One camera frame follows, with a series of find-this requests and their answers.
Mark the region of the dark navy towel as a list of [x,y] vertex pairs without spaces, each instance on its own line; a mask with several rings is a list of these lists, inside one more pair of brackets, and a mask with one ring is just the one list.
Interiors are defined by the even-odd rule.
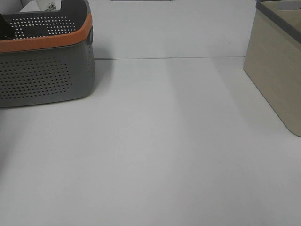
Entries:
[[13,40],[16,30],[0,14],[0,40]]

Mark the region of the grey perforated basket orange rim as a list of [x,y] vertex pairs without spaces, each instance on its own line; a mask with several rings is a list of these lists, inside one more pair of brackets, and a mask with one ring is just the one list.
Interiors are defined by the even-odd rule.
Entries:
[[58,11],[2,14],[13,37],[0,39],[0,106],[79,99],[95,82],[89,2],[63,0]]

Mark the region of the beige bin grey rim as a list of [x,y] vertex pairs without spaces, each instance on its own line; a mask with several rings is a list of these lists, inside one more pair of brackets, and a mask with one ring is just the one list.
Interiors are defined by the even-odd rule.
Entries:
[[301,135],[301,2],[256,2],[244,71],[286,128]]

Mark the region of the white printed object behind basket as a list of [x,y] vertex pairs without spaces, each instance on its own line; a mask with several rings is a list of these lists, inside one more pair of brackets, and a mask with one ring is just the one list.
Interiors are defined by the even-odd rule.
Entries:
[[22,0],[20,12],[57,11],[61,9],[61,0]]

